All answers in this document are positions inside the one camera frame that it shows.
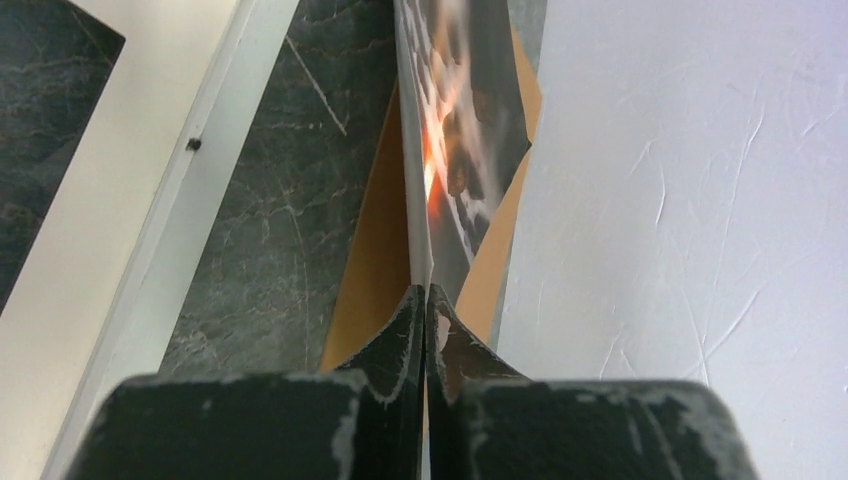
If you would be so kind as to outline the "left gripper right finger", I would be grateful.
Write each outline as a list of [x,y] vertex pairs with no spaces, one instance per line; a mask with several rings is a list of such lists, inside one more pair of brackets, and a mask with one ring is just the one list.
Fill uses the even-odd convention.
[[688,381],[534,381],[431,285],[425,322],[435,479],[753,479],[734,419]]

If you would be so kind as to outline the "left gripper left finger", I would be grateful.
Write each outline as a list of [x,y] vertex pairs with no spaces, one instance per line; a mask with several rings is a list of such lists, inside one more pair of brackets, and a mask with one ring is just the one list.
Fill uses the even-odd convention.
[[70,479],[417,479],[425,291],[337,368],[165,380],[102,404]]

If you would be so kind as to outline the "white mat board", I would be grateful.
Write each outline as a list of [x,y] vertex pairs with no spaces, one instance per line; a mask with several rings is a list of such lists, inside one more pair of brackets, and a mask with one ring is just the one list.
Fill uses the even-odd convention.
[[238,3],[85,1],[125,43],[1,315],[1,475],[37,479]]

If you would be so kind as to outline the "sunset landscape photo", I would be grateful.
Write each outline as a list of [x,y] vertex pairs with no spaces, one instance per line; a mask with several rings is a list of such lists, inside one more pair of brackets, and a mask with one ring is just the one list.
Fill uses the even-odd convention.
[[397,1],[411,280],[458,300],[529,150],[504,1]]

